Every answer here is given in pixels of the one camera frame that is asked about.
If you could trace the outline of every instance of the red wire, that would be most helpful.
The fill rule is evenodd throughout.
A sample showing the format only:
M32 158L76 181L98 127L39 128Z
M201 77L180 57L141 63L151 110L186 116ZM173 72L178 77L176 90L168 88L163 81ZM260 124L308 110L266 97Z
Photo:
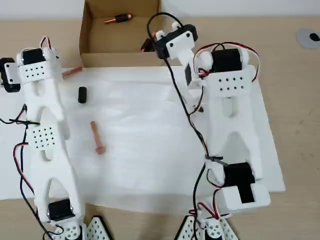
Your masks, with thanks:
M205 210L207 210L208 213L210 213L212 215L212 217L214 217L215 219L217 219L217 216L215 213L213 213L210 208L208 208L203 202L198 202L198 207L199 205L202 206L203 208L205 208Z
M214 214L216 215L216 219L219 220L220 219L220 216L219 216L219 213L218 213L218 210L217 210L217 206L216 206L216 194L217 192L219 191L220 189L216 189L214 190L213 192L213 200L212 200L212 203L213 203L213 210L214 210Z
M30 190L34 193L34 189L32 188L32 186L30 185L30 183L26 179L24 173L22 172L22 170L20 168L20 165L18 163L17 157L16 157L17 148L21 147L21 146L25 146L25 145L29 145L29 143L28 142L23 142L23 143L18 143L17 145L14 146L14 148L13 148L13 159L14 159L14 162L15 162L16 169L17 169L18 173L20 174L21 178L24 180L24 182L27 184L27 186L30 188Z

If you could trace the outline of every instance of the table surface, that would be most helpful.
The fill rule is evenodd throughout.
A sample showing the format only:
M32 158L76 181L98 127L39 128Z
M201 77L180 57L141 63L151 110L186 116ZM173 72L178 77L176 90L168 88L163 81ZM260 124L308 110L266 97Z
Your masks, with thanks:
M260 53L260 85L278 151L286 192L271 206L235 215L242 240L300 240L320 236L320 49L299 46L301 28L319 31L320 17L188 18L197 26L196 49L213 42L246 44ZM1 56L15 56L50 36L64 67L79 65L80 21L0 21ZM41 239L41 229L22 200L0 201L0 232L8 239ZM86 222L103 215L115 239L172 240L183 216L146 214L87 205Z

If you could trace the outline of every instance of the cardboard box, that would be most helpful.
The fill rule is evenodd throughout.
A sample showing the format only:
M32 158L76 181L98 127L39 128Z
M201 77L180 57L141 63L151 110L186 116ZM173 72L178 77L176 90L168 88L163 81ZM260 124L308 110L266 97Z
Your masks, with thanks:
M148 38L147 22L160 9L160 0L85 0L79 50L85 67L161 66L155 52L140 52ZM126 22L104 24L119 14L132 14ZM162 29L156 17L150 29Z

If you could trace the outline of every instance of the black rubber piece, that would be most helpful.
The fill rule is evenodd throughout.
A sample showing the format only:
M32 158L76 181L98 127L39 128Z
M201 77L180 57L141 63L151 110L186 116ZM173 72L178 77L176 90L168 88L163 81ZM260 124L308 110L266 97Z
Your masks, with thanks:
M310 39L314 42L319 42L320 41L320 37L318 36L318 34L316 33L311 33L310 34Z
M229 164L223 167L224 185L223 187L237 186L243 204L253 203L255 201L251 190L251 184L255 183L255 177L251 167L247 162Z
M48 205L49 217L52 221L61 221L73 218L75 215L71 211L70 199L51 202Z
M85 86L79 87L78 103L85 104L87 102L87 88Z
M128 14L120 14L114 17L116 23L122 23L129 21L129 15Z
M240 53L236 48L213 51L212 57L211 72L213 73L242 70Z
M26 50L22 53L22 55L23 65L41 63L46 60L41 48Z
M0 58L0 77L2 79L2 84L7 93L17 93L21 89L21 85L17 84L9 84L10 79L8 79L5 69L6 63L14 63L15 60L12 57L3 57Z

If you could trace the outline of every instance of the wire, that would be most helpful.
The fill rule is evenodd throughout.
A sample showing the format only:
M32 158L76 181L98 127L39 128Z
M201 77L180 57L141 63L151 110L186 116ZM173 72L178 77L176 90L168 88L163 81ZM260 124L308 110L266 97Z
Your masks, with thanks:
M27 112L27 105L23 105L22 107L23 111ZM18 115L18 118L21 117L23 111L21 111ZM26 142L26 139L27 139L27 129L28 129L28 125L26 124L25 125L25 129L24 129L24 135L23 135L23 140L21 143L17 144L14 148L14 151L13 151L13 154L14 154L14 161L16 163L16 167L18 169L18 172L19 173L22 173L20 174L20 192L21 192L21 195L22 195L22 198L23 200L25 201L25 203L27 204L27 206L29 207L29 209L31 210L33 216L35 217L35 219L37 220L37 222L39 223L40 227L43 229L44 231L44 234L48 235L49 239L50 240L53 240L53 238L51 237L50 235L50 232L47 231L47 229L45 228L45 226L43 225L43 223L40 221L39 219L39 216L38 216L38 209L35 211L33 209L33 207L31 206L30 202L28 201L25 193L24 193L24 189L23 189L23 181L25 181L25 183L28 185L28 187L30 188L30 190L32 191L32 193L34 194L34 191L33 191L33 188L30 186L30 184L28 184L28 181L26 180L26 178L24 177L24 146L27 145L28 143ZM15 156L15 152L16 152L16 148L17 147L21 147L20 149L20 167L19 167L19 163L17 161L17 158Z
M178 94L178 97L179 97L180 102L182 104L182 107L183 107L183 110L185 112L185 115L186 115L186 117L188 119L188 122L189 122L190 126L193 128L193 130L195 131L196 135L198 136L198 138L199 138L199 140L200 140L200 142L201 142L201 144L202 144L202 146L204 148L205 154L208 156L209 155L209 151L208 151L208 147L206 145L205 139L204 139L203 135L201 134L201 132L199 132L197 130L197 128L195 127L194 123L192 122L192 120L190 118L190 115L189 115L189 112L188 112L187 107L185 105L185 102L184 102L184 99L182 97L182 94L180 93L179 88L177 86L174 72L173 72L168 60L164 59L164 62L166 64L166 66L168 67L169 71L170 71L170 75L171 75L171 78L172 78L172 82L173 82L174 88L175 88L175 90L176 90L176 92Z
M152 17L150 17L148 23L146 24L146 31L148 33L149 38L152 40L152 42L155 42L154 38L152 37L151 31L150 31L150 24L153 21L154 18L156 18L157 16L168 16L172 19L174 19L176 22L178 22L180 24L181 27L183 27L184 25L182 24L182 22L176 18L175 16L173 16L172 14L168 13L168 12L158 12L156 14L154 14Z
M192 114L194 114L195 112L197 112L200 109L203 97L204 97L204 86L202 86L202 88L201 88L201 95L200 95L199 102L198 102L197 106L194 108L194 110L189 113L189 116L191 116Z
M42 38L42 40L40 41L40 48L42 49L42 47L43 47L43 45L44 45L44 43L45 43L45 40L47 40L48 47L49 47L50 49L52 49L52 48L51 48L51 42L50 42L50 39L49 39L48 36L44 36L44 37Z
M19 120L19 118L21 117L22 113L27 109L27 105L23 104L22 109L20 110L20 113L18 114L18 116L14 119L15 121ZM0 122L4 123L4 124L13 124L15 123L15 121L12 121L12 119L9 119L9 121L4 121L0 118Z
M217 210L217 206L216 206L216 194L217 192L219 191L220 189L216 189L214 190L213 192L213 198L212 198L212 205L213 205L213 210L214 210L214 214L216 215L216 219L219 220L220 219L220 216L219 216L219 213L218 213L218 210Z
M31 190L31 192L33 194L35 194L34 192L34 189L32 188L32 186L30 185L29 181L26 179L21 167L19 166L19 163L18 163L18 160L17 160L17 157L16 157L16 151L17 151L17 148L18 147L21 147L21 146L26 146L28 145L29 143L27 142L21 142L21 143L18 143L17 145L14 146L13 148L13 159L14 159L14 163L15 163L15 166L16 166L16 169L20 175L20 177L23 179L23 181L26 183L26 185L29 187L29 189Z
M211 171L210 168L208 169L208 171L206 171L206 180L207 180L211 185L215 186L215 187L218 188L218 189L221 189L222 186L219 186L219 185L217 185L217 184L215 184L215 183L213 183L212 181L209 180L209 171Z
M60 233L55 233L55 232L53 232L53 231L47 231L49 234L53 234L53 235L56 235L56 236L59 236L59 235L61 235L61 234L63 234L64 233L64 228L62 227L62 226L59 226L59 225L55 225L57 228L60 228L61 230L62 230L62 232L60 232ZM42 235L42 240L45 240L45 236L46 236L46 233L43 233L43 235Z
M198 218L198 212L197 212L197 204L196 204L196 193L197 193L197 188L198 188L198 185L199 185L199 182L200 182L200 179L202 177L202 175L204 174L204 171L206 169L206 164L204 163L202 168L201 168L201 171L199 173L199 176L197 177L196 181L195 181L195 184L194 184L194 188L193 188L193 193L192 193L192 202L193 202L193 209L195 210L195 214L194 214L194 221L193 221L193 236L195 238L195 240L198 240L198 237L196 235L196 221L197 221L197 218Z
M203 202L198 202L198 208L200 208L199 206L202 206L212 217L214 217L215 219L217 219L217 215L215 213L213 213L209 207L207 207L207 205L205 205Z

